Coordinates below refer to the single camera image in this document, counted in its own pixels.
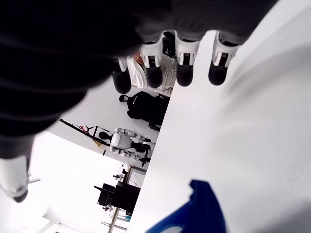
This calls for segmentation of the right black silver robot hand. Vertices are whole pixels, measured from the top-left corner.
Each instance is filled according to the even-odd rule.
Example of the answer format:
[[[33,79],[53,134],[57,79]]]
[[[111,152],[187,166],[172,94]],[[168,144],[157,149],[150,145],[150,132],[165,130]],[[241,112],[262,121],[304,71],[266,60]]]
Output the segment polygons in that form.
[[[209,80],[220,85],[273,0],[3,0],[0,3],[0,186],[28,194],[36,134],[113,78],[127,93],[126,59],[139,51],[151,87],[161,84],[161,36],[172,32],[177,81],[192,82],[198,47],[215,30]]]

